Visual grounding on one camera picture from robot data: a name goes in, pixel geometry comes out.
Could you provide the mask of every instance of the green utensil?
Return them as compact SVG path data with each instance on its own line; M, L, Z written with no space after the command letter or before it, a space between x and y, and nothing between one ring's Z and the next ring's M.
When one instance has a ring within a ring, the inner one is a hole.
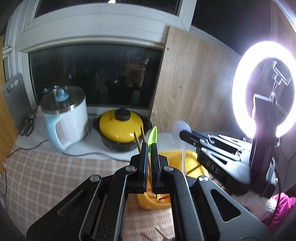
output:
M157 127L153 127L148 137L148 155L151 153L151 144L157 142ZM156 194L156 201L158 202L160 195Z
M157 142L157 127L153 127L148 137L148 155L150 155L151 144Z

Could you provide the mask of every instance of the yellow basket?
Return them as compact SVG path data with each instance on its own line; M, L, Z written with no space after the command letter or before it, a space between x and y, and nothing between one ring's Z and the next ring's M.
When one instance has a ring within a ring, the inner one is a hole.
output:
M181 150L160 151L160 155L166 156L170 166L182 170L182 153ZM198 178L199 176L209 177L208 171L197 161L197 153L193 151L186 151L185 156L187 176ZM150 181L147 181L147 192L144 194L137 194L137 200L140 206L144 209L165 209L170 207L169 195L164 195L164 198L156 201L154 193L151 192Z

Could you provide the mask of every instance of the glowing white ring light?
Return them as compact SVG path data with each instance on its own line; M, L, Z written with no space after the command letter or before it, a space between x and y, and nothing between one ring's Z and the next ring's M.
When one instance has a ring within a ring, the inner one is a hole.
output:
M255 121L249 117L246 106L247 83L255 67L263 60L276 58L282 61L291 72L293 81L296 80L296 61L292 54L275 42L265 41L253 45L241 58L233 79L232 107L235 119L242 131L249 137L255 135ZM276 129L276 136L285 135L296 122L296 102L294 98L292 109Z

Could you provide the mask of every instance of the yellow pot lid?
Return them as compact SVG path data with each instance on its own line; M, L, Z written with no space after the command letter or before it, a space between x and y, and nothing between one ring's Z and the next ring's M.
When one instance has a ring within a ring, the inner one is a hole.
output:
M102 134L112 141L129 143L135 141L133 132L141 136L143 121L136 113L119 109L104 113L99 121L99 128Z

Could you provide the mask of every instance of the gray cutting board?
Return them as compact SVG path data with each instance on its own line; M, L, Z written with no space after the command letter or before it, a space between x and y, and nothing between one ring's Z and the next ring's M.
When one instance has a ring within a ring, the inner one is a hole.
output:
M33 113L24 78L21 73L8 80L2 89L10 115L19 129L22 123Z

